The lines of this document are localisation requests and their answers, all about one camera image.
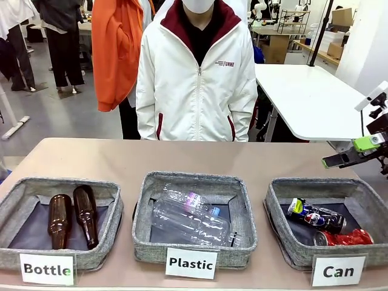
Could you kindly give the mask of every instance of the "dark fabric lining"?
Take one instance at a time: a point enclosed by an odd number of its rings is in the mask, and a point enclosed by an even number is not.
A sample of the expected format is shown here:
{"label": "dark fabric lining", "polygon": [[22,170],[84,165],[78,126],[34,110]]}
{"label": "dark fabric lining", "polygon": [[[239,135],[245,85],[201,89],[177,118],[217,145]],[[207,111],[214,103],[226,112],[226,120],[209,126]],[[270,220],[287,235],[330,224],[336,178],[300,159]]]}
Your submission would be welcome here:
{"label": "dark fabric lining", "polygon": [[[105,220],[108,207],[97,207],[98,221],[97,231],[100,232],[101,226]],[[78,225],[74,213],[72,213],[72,230],[70,238],[67,242],[67,248],[72,250],[88,250],[86,240],[81,226]],[[31,215],[21,227],[18,234],[15,236],[9,249],[22,250],[51,250],[51,237],[47,233],[47,224],[49,221],[49,206],[37,203]]]}

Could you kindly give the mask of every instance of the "clear plastic bottle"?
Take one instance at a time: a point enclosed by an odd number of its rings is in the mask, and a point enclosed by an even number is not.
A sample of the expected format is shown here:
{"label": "clear plastic bottle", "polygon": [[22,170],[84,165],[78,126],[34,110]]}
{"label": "clear plastic bottle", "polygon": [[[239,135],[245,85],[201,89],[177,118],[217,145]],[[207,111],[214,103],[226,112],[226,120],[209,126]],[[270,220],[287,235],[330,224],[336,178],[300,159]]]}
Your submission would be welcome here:
{"label": "clear plastic bottle", "polygon": [[175,235],[189,244],[241,246],[242,236],[231,230],[228,221],[199,209],[196,214],[192,214],[183,204],[170,198],[161,198],[155,202],[152,225],[165,231],[166,235]]}
{"label": "clear plastic bottle", "polygon": [[[167,190],[168,185],[165,186],[166,194],[169,196],[169,198],[178,201],[185,206],[193,207],[194,209],[199,209],[204,212],[207,212],[213,216],[218,216],[219,214],[219,208],[212,206],[209,200],[207,200],[205,197],[196,194],[194,192],[189,192],[189,194],[182,193],[180,191],[173,191],[173,190]],[[194,213],[193,209],[186,207],[187,211]]]}

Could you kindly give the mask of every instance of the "face mask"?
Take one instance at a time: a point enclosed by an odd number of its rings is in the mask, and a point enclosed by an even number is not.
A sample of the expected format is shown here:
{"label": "face mask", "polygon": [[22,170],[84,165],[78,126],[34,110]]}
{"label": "face mask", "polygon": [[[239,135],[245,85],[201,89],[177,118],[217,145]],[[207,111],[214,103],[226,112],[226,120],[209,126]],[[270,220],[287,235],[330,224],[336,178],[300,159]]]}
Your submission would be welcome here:
{"label": "face mask", "polygon": [[183,4],[193,13],[201,14],[208,11],[215,0],[182,0]]}

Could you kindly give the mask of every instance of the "gray fabric bin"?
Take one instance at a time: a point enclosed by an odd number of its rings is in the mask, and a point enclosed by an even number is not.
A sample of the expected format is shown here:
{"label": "gray fabric bin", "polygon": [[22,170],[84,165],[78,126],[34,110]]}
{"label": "gray fabric bin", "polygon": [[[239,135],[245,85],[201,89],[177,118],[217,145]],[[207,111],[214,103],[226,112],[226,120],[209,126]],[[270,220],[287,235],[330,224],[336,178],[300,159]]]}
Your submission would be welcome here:
{"label": "gray fabric bin", "polygon": [[[47,233],[51,197],[67,194],[73,200],[77,186],[89,185],[98,210],[99,244],[87,250],[82,228],[72,213],[73,226],[65,250],[52,250]],[[123,203],[119,185],[86,179],[24,178],[0,202],[0,269],[20,270],[20,253],[73,255],[77,270],[99,269],[111,250],[121,221]]]}
{"label": "gray fabric bin", "polygon": [[[191,244],[150,242],[151,214],[154,202],[163,195],[166,183],[184,193],[193,191],[210,203],[227,206],[232,230],[247,237],[241,247],[199,246]],[[135,258],[149,263],[165,263],[167,248],[218,252],[217,268],[243,269],[256,248],[258,238],[244,182],[236,177],[191,173],[151,172],[144,178],[132,227]]]}
{"label": "gray fabric bin", "polygon": [[[294,235],[292,224],[284,215],[284,205],[289,205],[293,198],[304,198],[308,203],[325,204],[329,207],[330,204],[343,204],[352,219],[371,234],[375,244],[318,247],[301,243]],[[264,205],[285,260],[294,269],[311,270],[314,255],[367,253],[367,266],[388,264],[388,208],[364,181],[335,178],[274,179],[269,185]],[[352,230],[347,226],[344,233],[350,233]]]}

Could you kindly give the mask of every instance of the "plastic sign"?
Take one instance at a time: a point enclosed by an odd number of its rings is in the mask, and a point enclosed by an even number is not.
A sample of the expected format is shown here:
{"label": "plastic sign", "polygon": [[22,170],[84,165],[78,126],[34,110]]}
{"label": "plastic sign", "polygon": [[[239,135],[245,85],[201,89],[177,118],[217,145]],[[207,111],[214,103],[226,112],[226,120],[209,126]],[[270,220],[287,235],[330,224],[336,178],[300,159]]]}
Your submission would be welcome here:
{"label": "plastic sign", "polygon": [[313,287],[358,284],[365,259],[366,256],[317,258]]}
{"label": "plastic sign", "polygon": [[217,253],[167,249],[166,275],[214,279]]}
{"label": "plastic sign", "polygon": [[21,253],[20,268],[23,282],[74,285],[72,256],[43,256]]}

